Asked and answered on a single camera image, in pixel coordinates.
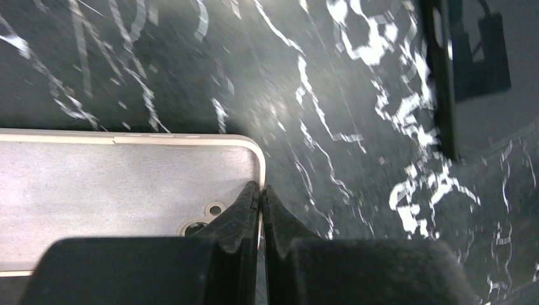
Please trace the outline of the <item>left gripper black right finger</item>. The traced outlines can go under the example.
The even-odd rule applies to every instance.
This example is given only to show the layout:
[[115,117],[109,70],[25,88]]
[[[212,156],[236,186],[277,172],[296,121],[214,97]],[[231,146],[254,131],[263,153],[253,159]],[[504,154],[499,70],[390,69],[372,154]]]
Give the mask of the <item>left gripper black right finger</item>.
[[261,195],[270,304],[477,304],[453,252],[430,240],[325,240]]

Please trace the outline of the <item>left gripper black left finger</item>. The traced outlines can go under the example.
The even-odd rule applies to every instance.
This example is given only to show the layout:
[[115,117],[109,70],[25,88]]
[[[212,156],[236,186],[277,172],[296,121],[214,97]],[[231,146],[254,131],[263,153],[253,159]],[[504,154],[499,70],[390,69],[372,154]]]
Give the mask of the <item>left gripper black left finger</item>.
[[68,238],[34,270],[21,304],[253,304],[259,185],[187,237]]

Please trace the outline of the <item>beige phone case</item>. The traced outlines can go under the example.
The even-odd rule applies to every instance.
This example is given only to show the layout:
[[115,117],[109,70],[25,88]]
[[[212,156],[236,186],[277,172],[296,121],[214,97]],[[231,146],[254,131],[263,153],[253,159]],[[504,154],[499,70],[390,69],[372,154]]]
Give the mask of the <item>beige phone case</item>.
[[2,129],[1,276],[64,238],[183,235],[265,178],[241,135]]

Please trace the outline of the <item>black phone case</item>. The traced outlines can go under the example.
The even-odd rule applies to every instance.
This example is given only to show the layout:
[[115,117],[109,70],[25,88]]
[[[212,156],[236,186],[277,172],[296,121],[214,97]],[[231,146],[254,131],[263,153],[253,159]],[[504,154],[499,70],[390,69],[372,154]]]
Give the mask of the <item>black phone case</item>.
[[458,145],[456,105],[469,98],[505,92],[511,87],[503,17],[479,1],[479,40],[470,44],[463,1],[421,1],[430,79],[437,102],[435,123],[445,157],[463,161]]

